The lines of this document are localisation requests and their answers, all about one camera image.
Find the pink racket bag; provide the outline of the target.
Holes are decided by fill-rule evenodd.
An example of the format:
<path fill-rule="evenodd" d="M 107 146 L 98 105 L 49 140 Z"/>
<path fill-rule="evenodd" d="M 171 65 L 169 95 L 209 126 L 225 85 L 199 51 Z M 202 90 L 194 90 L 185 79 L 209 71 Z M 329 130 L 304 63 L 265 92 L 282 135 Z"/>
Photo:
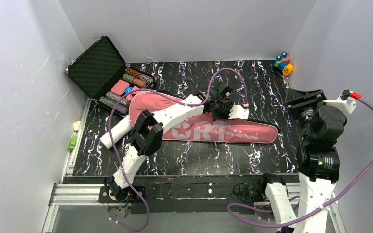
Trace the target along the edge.
<path fill-rule="evenodd" d="M 152 113 L 174 104 L 175 102 L 160 95 L 147 91 L 138 92 L 129 105 L 131 124 L 135 124 L 145 109 Z M 170 128 L 163 134 L 163 140 L 269 144 L 276 140 L 278 133 L 277 126 L 266 122 L 240 119 L 213 120 L 212 113 L 203 113 Z"/>

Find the white shuttlecock tube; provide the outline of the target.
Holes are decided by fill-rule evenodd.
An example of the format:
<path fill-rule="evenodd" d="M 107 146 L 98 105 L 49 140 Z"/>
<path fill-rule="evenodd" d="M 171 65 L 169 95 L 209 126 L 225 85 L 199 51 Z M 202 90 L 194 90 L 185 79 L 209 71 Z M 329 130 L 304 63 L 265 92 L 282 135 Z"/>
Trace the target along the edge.
<path fill-rule="evenodd" d="M 112 147 L 112 142 L 118 142 L 131 129 L 132 124 L 129 115 L 127 115 L 117 125 L 112 127 L 110 130 L 111 133 L 107 130 L 107 132 L 100 138 L 100 141 L 107 149 L 110 149 Z"/>

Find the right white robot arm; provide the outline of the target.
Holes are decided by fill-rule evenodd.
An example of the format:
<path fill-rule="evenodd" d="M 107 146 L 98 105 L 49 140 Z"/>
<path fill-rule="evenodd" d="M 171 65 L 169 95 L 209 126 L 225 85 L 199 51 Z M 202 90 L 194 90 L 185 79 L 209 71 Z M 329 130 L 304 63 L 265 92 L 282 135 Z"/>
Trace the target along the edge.
<path fill-rule="evenodd" d="M 282 176 L 264 174 L 260 182 L 263 196 L 282 233 L 323 233 L 327 210 L 339 179 L 340 158 L 335 144 L 343 134 L 347 116 L 356 108 L 357 100 L 348 89 L 335 100 L 328 100 L 322 90 L 299 91 L 289 88 L 285 104 L 297 118 L 302 140 L 297 149 L 299 171 L 299 207 L 294 212 Z"/>

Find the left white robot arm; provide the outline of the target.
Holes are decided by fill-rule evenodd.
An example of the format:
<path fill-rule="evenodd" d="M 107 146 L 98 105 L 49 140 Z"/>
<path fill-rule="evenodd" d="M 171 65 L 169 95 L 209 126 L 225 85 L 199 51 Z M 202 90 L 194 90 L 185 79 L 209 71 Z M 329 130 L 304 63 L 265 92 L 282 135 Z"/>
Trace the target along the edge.
<path fill-rule="evenodd" d="M 233 104 L 229 99 L 231 93 L 232 89 L 221 82 L 184 100 L 173 100 L 174 105 L 165 109 L 153 113 L 143 110 L 130 130 L 126 154 L 118 156 L 118 170 L 104 181 L 109 195 L 123 202 L 128 195 L 139 194 L 133 187 L 134 177 L 145 159 L 160 149 L 163 134 L 173 126 L 206 112 L 216 119 L 247 119 L 248 102 Z"/>

